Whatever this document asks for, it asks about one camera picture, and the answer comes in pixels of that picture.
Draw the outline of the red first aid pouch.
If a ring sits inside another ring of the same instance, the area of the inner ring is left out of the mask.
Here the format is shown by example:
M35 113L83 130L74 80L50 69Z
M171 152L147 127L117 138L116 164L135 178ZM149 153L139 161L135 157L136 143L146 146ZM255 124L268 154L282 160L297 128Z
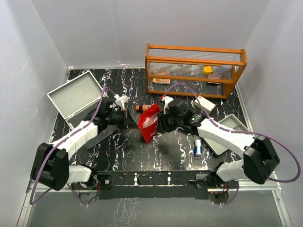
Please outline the red first aid pouch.
M156 134L158 113L161 111L158 104L151 105L140 115L138 127L145 143L149 143Z

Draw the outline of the clear bag blue items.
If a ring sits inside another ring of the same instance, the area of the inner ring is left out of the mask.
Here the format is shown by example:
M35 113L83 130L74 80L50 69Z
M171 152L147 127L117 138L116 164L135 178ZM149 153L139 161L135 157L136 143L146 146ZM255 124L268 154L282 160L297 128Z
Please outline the clear bag blue items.
M145 121L143 122L143 129L153 125L157 121L158 121L158 114L157 113L154 114L153 116L146 117Z

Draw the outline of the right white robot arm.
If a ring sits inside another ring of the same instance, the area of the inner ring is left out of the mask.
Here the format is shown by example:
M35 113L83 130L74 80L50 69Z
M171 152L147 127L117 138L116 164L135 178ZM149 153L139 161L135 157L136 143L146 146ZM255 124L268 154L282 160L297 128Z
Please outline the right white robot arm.
M196 183L221 188L229 181L249 179L264 184L278 166L280 159L269 138L224 127L203 114L192 112L179 98L164 96L161 102L164 103L164 109L158 113L157 132L178 130L183 134L209 139L240 157L238 161L220 162Z

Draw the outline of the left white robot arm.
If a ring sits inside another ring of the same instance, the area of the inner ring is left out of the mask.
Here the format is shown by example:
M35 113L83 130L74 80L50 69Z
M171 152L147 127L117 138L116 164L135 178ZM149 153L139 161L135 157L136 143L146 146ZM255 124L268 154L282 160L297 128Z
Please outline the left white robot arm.
M82 183L88 189L94 188L98 177L92 173L92 168L86 165L71 166L69 160L87 142L104 135L108 126L116 126L121 130L138 128L127 107L117 106L110 100L103 101L100 107L88 112L67 135L51 144L41 143L38 146L31 179L55 191L72 183Z

